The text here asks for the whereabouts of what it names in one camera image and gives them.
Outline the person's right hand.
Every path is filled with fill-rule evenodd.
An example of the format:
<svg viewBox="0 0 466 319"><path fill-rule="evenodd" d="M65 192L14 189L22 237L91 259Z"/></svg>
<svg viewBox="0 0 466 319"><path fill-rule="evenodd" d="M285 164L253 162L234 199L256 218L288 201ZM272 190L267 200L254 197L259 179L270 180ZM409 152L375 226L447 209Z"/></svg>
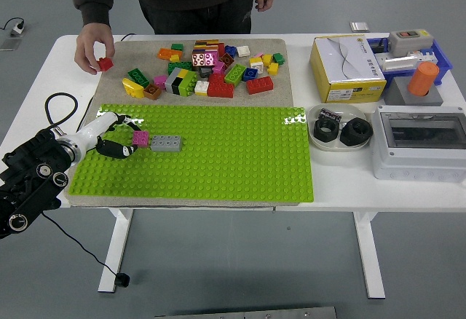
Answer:
<svg viewBox="0 0 466 319"><path fill-rule="evenodd" d="M114 37L109 25L88 23L83 26L77 36L74 62L81 70L92 75L100 72L100 66L95 58L94 51L96 42L104 45L107 58L113 58L115 53Z"/></svg>

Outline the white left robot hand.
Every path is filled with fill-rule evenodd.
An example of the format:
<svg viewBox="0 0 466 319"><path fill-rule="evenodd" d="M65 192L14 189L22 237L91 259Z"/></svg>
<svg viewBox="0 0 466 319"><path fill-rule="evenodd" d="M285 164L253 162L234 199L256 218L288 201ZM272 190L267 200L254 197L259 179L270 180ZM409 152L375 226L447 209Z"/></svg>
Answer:
<svg viewBox="0 0 466 319"><path fill-rule="evenodd" d="M115 125L128 125L134 131L139 131L137 126L128 115L106 112L88 125L79 130L73 139L76 145L76 162L84 159L87 152L95 149L97 153L114 159L126 159L138 149L137 144L123 146L120 143L103 140L101 136L114 129Z"/></svg>

